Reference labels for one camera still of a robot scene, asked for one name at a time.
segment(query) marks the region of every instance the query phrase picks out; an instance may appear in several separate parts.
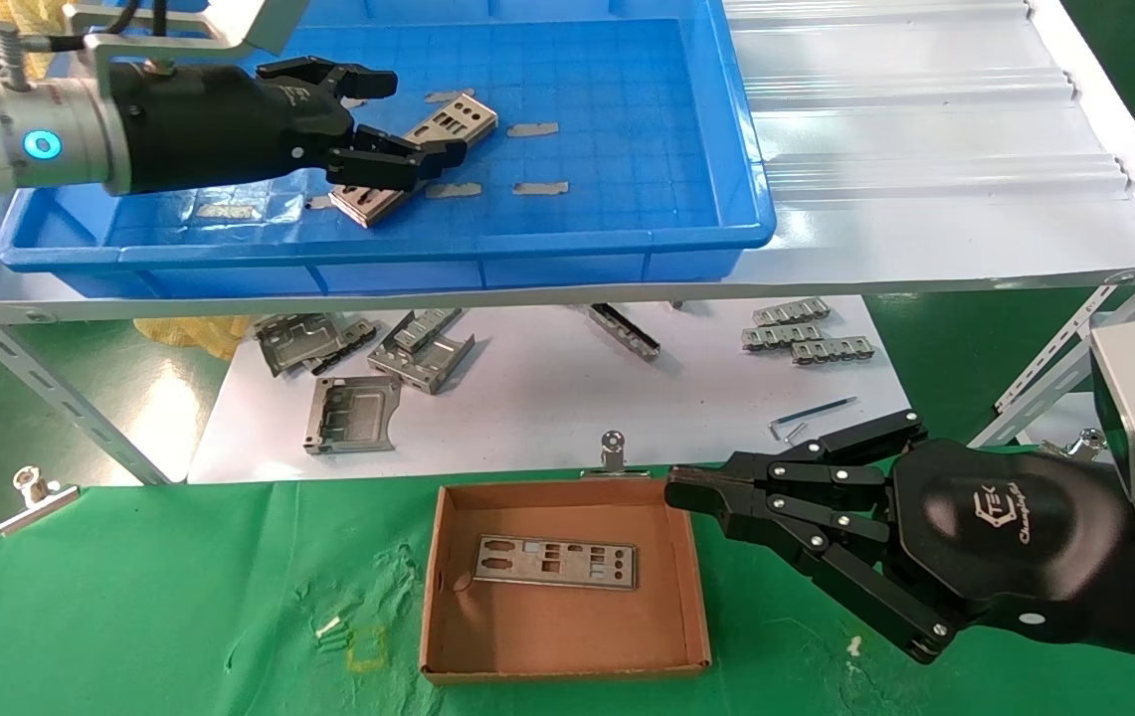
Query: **green table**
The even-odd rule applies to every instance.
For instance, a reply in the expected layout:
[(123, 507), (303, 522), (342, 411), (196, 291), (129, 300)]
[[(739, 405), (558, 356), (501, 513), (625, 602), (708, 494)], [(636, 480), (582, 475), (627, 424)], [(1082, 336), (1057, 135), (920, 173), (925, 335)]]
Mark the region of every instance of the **green table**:
[[(0, 715), (1135, 713), (1135, 656), (973, 630), (918, 666), (700, 516), (705, 675), (432, 688), (417, 648), (437, 488), (568, 477), (85, 490), (0, 539)], [(356, 664), (317, 649), (333, 615), (362, 634)]]

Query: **cardboard box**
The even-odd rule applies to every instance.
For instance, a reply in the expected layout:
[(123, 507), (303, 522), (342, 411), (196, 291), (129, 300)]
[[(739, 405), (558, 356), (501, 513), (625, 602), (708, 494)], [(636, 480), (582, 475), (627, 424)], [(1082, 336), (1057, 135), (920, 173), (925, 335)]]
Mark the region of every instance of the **cardboard box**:
[[(480, 534), (637, 547), (637, 589), (472, 580)], [(596, 479), (439, 489), (421, 671), (430, 683), (686, 676), (712, 662), (690, 517), (664, 481)]]

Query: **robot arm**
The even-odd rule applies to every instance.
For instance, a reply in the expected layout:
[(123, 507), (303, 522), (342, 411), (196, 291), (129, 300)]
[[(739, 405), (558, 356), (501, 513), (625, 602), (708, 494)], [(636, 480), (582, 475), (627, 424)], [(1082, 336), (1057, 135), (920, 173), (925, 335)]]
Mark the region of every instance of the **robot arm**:
[(930, 440), (902, 412), (672, 467), (665, 500), (771, 548), (923, 664), (972, 625), (1135, 654), (1135, 511), (1102, 463)]
[[(398, 78), (390, 71), (319, 58), (262, 65), (254, 76), (226, 64), (111, 60), (277, 50), (304, 6), (225, 0), (204, 12), (174, 12), (170, 22), (129, 11), (153, 27), (203, 28), (211, 36), (200, 40), (111, 32), (18, 36), (0, 23), (0, 192), (98, 182), (111, 194), (138, 194), (260, 182), (301, 168), (325, 169), (331, 183), (412, 189), (460, 165), (463, 141), (417, 144), (354, 124), (342, 100), (394, 94)], [(100, 8), (68, 8), (73, 28), (103, 19)], [(23, 49), (39, 45), (84, 47), (91, 76), (30, 81)]]

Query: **blue plastic tray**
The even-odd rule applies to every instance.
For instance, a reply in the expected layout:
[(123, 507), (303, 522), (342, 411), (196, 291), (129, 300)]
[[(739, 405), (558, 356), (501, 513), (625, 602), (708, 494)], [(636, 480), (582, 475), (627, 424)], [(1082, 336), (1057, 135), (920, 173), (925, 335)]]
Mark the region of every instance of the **blue plastic tray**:
[[(0, 260), (90, 297), (390, 294), (714, 280), (775, 230), (721, 0), (313, 0), (295, 54), (395, 69), (398, 93), (354, 109), (392, 133), (437, 107), (428, 93), (474, 87), (501, 126), (442, 182), (481, 194), (417, 196), (363, 229), (303, 208), (329, 189), (317, 169), (146, 196), (25, 189)], [(561, 132), (504, 134), (523, 123)]]

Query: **blue indicator light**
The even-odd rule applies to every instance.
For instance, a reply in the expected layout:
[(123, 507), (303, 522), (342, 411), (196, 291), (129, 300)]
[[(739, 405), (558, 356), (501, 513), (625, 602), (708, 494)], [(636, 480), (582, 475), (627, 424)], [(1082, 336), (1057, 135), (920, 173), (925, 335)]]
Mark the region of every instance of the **blue indicator light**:
[(53, 132), (36, 128), (23, 135), (23, 151), (34, 159), (53, 159), (62, 151), (62, 141)]

